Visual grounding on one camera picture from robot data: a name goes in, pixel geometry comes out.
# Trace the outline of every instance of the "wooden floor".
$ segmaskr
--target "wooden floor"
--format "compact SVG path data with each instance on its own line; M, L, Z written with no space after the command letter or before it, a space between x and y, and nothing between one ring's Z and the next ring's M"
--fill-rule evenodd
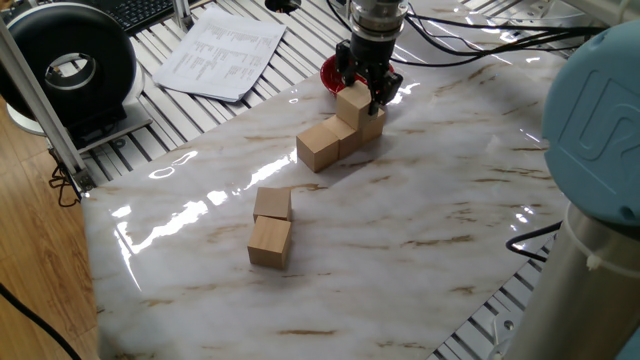
M60 332L83 360L96 359L96 310L80 205L58 206L55 168L42 137L7 117L0 98L0 282ZM64 199L74 198L66 188ZM0 298L0 359L68 359L40 328Z

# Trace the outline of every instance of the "metal frame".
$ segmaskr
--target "metal frame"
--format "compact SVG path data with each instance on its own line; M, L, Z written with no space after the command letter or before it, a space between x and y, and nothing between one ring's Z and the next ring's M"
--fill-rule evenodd
M183 31L188 31L193 26L191 8L188 0L172 0L173 18Z
M59 160L81 187L93 188L95 185L89 177L87 166L3 22L0 22L0 63L49 137Z

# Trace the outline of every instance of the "wooden block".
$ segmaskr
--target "wooden block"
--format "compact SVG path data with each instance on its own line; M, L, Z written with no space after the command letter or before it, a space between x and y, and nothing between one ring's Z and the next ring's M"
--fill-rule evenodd
M384 128L384 123L386 121L387 113L382 109L378 109L378 118L362 129L362 144L366 144L382 135L382 128Z
M326 126L318 124L296 137L298 159L313 172L318 172L338 161L338 137Z
M368 114L371 93L364 83L354 82L353 85L342 89L336 99L336 115L354 130L362 130L365 125L376 119L375 114Z
M360 131L353 130L351 126L340 120L334 115L322 122L332 133L338 137L338 158L353 154L360 145L362 145L362 134Z
M291 221L291 190L258 188L253 221L256 221L258 216Z
M284 269L291 246L291 223L258 216L249 240L249 261L254 265Z

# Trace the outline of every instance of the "cable bundle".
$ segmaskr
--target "cable bundle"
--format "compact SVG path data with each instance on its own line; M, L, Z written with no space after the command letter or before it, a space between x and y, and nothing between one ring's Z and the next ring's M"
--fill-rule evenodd
M350 27L338 15L338 13L335 11L335 9L333 8L333 6L331 5L329 0L327 0L327 4L329 5L329 9L331 9L331 11L335 15L335 17L340 21L340 23L342 23L342 25L344 27L346 27L349 31L351 31ZM547 51L547 52L549 52L549 51L560 51L560 50L570 50L570 49L575 49L578 46L569 46L569 47L564 47L564 48L559 48L559 49L539 49L539 48L534 47L534 46L538 46L538 45L542 45L542 44L548 44L548 43L552 43L554 41L566 40L566 39L571 39L571 38L576 38L576 37L588 38L590 36L596 35L596 34L598 34L598 33L600 33L600 32L605 30L605 28L601 28L601 27L562 28L562 27L551 27L551 26L520 26L520 25L492 26L492 25L465 24L465 23L459 23L459 22L450 21L450 20L442 20L442 19L432 18L432 17L428 17L428 16L417 15L415 13L415 11L413 10L413 6L411 4L409 6L411 7L411 13L407 13L407 15L405 16L405 20L407 21L407 23L409 23L409 25L411 25L411 27L413 27L420 34L420 36L422 36L422 38L424 40L426 40L429 44L431 44L434 47L436 47L438 50L446 52L447 54L451 54L451 55L454 55L454 56L460 56L460 57L468 57L468 59L465 59L465 60L462 60L462 61L452 62L452 63L443 63L443 64L427 64L427 63L404 61L404 60L399 60L399 59L394 59L394 58L390 59L391 61L394 61L394 62L397 62L397 63L400 63L400 64L420 66L420 67L458 66L458 65L468 64L470 62L482 59L485 56L495 55L495 54L500 54L500 53L505 53L505 52L511 52L511 51L519 51L519 50L537 50L537 51ZM538 32L538 33L534 34L534 35L530 35L530 36L524 37L522 39L519 39L519 40L517 40L515 42L512 42L512 43L509 43L509 44L498 46L497 48L494 48L494 49L491 49L491 50L482 50L482 49L473 47L471 44L469 44L468 41L466 41L465 39L463 39L461 37L458 37L458 36L450 36L450 35L439 35L439 36L437 36L437 35L433 35L433 34L429 33L425 29L424 24L422 23L422 21L430 21L430 22L434 22L434 23L440 23L440 24L456 26L456 27L461 27L461 28L470 28L470 29L480 29L480 30L518 30L518 31L534 31L534 32ZM447 47L445 47L443 45L438 44L434 40L435 38L454 38L454 39L458 39L458 40L462 41L469 49L471 49L471 51L457 51L457 50L449 49L449 48L447 48Z

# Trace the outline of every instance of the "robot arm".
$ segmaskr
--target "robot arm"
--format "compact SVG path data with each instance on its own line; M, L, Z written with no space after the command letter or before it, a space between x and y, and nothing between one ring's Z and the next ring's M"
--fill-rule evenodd
M402 76L389 71L389 59L402 32L407 0L351 0L349 26L351 40L336 46L336 70L346 86L356 74L367 80L371 91L369 114L391 101L402 83Z

